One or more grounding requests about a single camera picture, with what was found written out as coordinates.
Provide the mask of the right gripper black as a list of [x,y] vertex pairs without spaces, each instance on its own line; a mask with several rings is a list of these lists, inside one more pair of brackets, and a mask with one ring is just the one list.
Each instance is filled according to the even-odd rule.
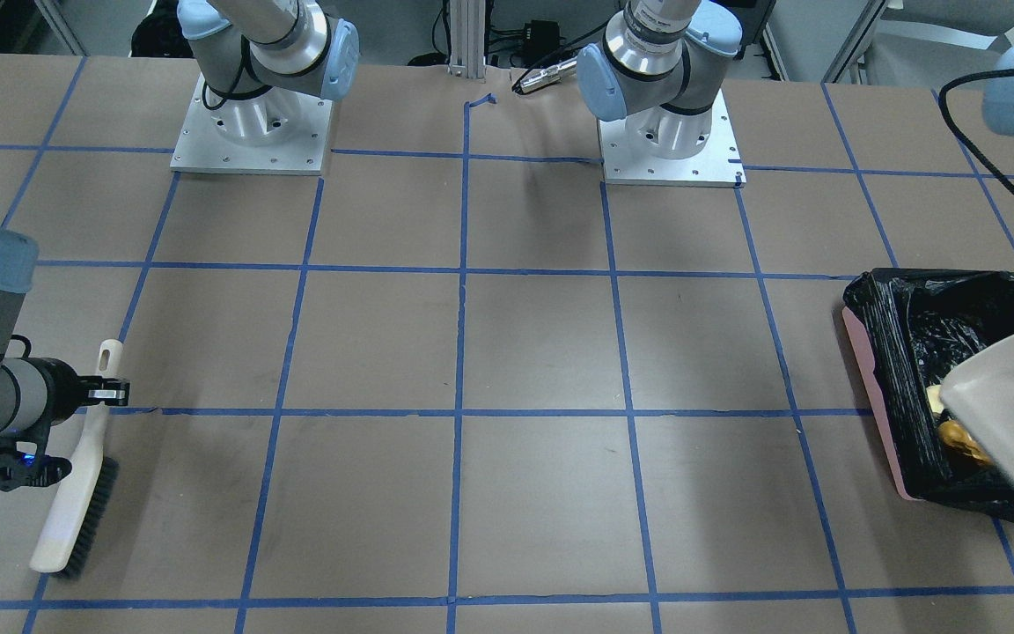
[[130,382],[120,377],[80,377],[59,358],[7,358],[8,416],[0,422],[0,490],[48,487],[71,474],[69,459],[48,456],[54,425],[77,407],[124,407]]

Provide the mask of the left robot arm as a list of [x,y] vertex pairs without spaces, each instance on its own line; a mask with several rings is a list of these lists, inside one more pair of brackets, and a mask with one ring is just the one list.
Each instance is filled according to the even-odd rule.
[[[599,44],[577,54],[581,97],[603,128],[623,129],[644,156],[690,160],[712,136],[716,98],[741,37],[739,20],[719,4],[632,1],[609,19]],[[1014,137],[1014,47],[993,68],[955,77],[937,95],[946,128],[991,175],[1002,177],[951,112],[950,93],[970,84],[982,87],[987,128]]]

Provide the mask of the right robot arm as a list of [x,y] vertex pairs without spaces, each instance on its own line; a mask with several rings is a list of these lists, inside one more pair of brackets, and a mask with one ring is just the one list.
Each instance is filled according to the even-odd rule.
[[[349,96],[361,34],[318,1],[180,1],[182,37],[200,65],[174,145],[180,173],[318,175],[325,164],[334,104]],[[48,487],[101,465],[100,452],[54,457],[54,425],[82,407],[125,406],[130,384],[115,353],[81,376],[57,358],[24,348],[9,356],[32,288],[39,245],[0,227],[0,490]]]

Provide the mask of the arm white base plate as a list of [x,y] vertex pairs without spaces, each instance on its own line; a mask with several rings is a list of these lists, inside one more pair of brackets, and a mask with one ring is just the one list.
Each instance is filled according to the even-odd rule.
[[656,107],[597,122],[604,181],[627,186],[743,188],[747,183],[724,93],[680,115]]
[[170,160],[177,173],[302,175],[325,172],[327,142],[338,104],[270,89],[252,100],[220,101],[199,76]]

